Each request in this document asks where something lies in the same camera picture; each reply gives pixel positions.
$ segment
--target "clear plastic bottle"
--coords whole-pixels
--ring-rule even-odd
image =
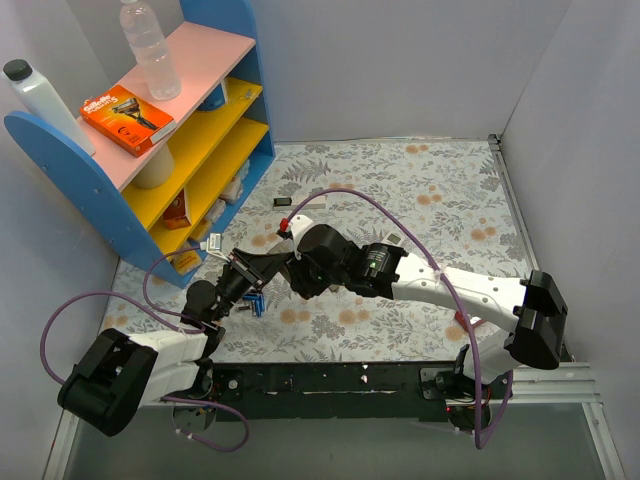
[[[157,100],[169,100],[182,90],[169,46],[153,9],[140,0],[120,0],[120,25],[136,61],[145,72],[149,91]]]

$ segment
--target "gray floor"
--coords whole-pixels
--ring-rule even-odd
[[[261,420],[240,451],[174,433],[171,408],[145,408],[117,437],[82,424],[66,479],[602,479],[580,405],[511,405],[483,451],[467,436],[407,420]],[[205,436],[231,444],[241,426]]]

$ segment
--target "bottle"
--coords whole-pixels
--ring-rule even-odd
[[[44,75],[25,60],[16,59],[5,64],[2,76],[27,110],[64,133],[89,155],[96,153],[96,147]]]
[[[156,100],[170,100],[182,91],[169,46],[151,7],[140,0],[120,0],[120,25],[142,67]]]

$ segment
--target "gray wall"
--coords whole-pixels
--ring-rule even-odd
[[[108,88],[64,0],[4,2],[0,45],[2,64],[28,59],[74,109]],[[20,109],[1,83],[0,115]],[[4,126],[0,158],[0,478],[35,479],[43,473],[61,413],[58,386],[40,365],[42,328],[69,297],[109,288],[117,259]],[[63,377],[95,337],[104,304],[103,299],[79,304],[52,331],[49,358]]]
[[[67,0],[109,79],[113,0]],[[178,0],[147,0],[165,34]],[[570,0],[252,0],[276,140],[500,133]]]
[[[629,478],[640,478],[640,4],[574,0],[504,135],[542,268],[569,305]]]

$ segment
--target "floral tablecloth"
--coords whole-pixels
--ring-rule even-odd
[[[446,266],[494,276],[524,276],[527,265],[489,145],[481,141],[279,145],[277,158],[223,234],[233,247],[266,252],[283,212],[276,196],[327,187],[359,190],[382,203]],[[358,244],[380,240],[393,224],[360,199],[329,196],[326,210],[306,212]],[[405,243],[404,247],[415,250]],[[215,282],[221,265],[208,259],[194,281]],[[144,272],[121,262],[114,290],[142,300]],[[185,291],[154,278],[150,295],[182,310]],[[450,360],[467,335],[453,311],[410,302],[361,298],[344,289],[303,300],[278,275],[266,288],[262,318],[232,311],[218,362]],[[109,302],[104,328],[127,333],[160,328],[120,299]],[[478,338],[495,331],[484,324]]]

